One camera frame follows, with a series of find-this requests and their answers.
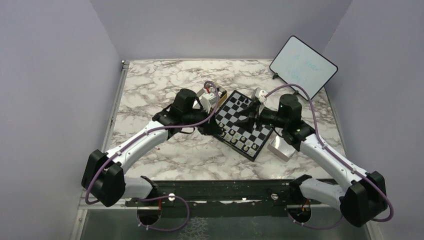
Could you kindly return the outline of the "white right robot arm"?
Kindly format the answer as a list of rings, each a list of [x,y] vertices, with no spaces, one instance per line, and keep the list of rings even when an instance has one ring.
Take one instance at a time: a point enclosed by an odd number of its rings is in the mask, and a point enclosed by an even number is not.
[[[281,128],[287,144],[318,163],[337,182],[331,185],[303,175],[290,183],[288,196],[292,202],[317,200],[340,211],[355,227],[374,221],[388,208],[384,177],[356,166],[325,144],[318,131],[302,120],[302,105],[295,95],[280,96],[277,110],[265,109],[265,101],[265,97],[254,96],[239,111],[244,119],[235,125],[248,132],[262,125]]]

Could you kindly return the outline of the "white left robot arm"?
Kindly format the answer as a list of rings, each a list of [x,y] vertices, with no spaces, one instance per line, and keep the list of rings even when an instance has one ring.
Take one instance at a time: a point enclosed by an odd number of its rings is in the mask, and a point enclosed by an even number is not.
[[[93,151],[87,160],[81,186],[88,205],[111,207],[121,199],[137,198],[144,205],[157,200],[155,184],[146,176],[126,177],[126,172],[146,153],[166,142],[184,128],[194,128],[205,136],[222,133],[215,113],[223,92],[209,84],[200,92],[180,89],[173,102],[156,113],[138,133],[105,152]]]

